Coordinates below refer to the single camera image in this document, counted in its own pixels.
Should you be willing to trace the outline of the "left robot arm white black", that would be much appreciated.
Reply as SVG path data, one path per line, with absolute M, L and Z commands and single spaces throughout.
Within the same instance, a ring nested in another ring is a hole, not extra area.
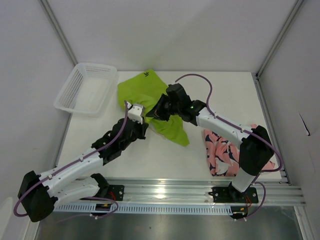
M 122 118 L 73 162 L 40 174 L 26 173 L 17 195 L 25 215 L 36 223 L 61 205 L 107 198 L 108 181 L 93 171 L 120 157 L 131 143 L 145 139 L 148 126 L 146 122 Z

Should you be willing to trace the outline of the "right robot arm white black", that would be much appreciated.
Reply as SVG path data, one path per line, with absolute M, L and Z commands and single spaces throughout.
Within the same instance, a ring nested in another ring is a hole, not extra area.
M 246 197 L 247 189 L 274 155 L 264 127 L 243 127 L 219 117 L 204 102 L 191 100 L 179 83 L 170 85 L 146 116 L 159 121 L 179 116 L 184 122 L 211 130 L 235 145 L 239 150 L 239 172 L 228 186 L 228 196 L 234 202 Z

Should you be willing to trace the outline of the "pink shark print shorts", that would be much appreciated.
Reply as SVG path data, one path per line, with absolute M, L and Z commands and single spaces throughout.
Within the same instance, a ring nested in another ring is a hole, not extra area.
M 274 151 L 263 141 L 249 135 L 236 147 L 228 139 L 204 129 L 204 141 L 209 172 L 212 176 L 235 177 L 241 173 L 257 176 L 261 171 L 273 171 Z

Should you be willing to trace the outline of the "lime green shorts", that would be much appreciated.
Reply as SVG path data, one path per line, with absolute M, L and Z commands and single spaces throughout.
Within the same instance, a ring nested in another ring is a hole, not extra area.
M 148 113 L 160 97 L 166 93 L 167 87 L 168 85 L 161 80 L 153 69 L 148 69 L 117 85 L 117 102 L 122 109 L 125 109 L 125 101 L 130 104 L 140 104 L 144 106 L 145 112 Z M 166 139 L 184 147 L 190 144 L 181 117 L 173 115 L 168 121 L 146 117 L 145 121 L 154 132 Z

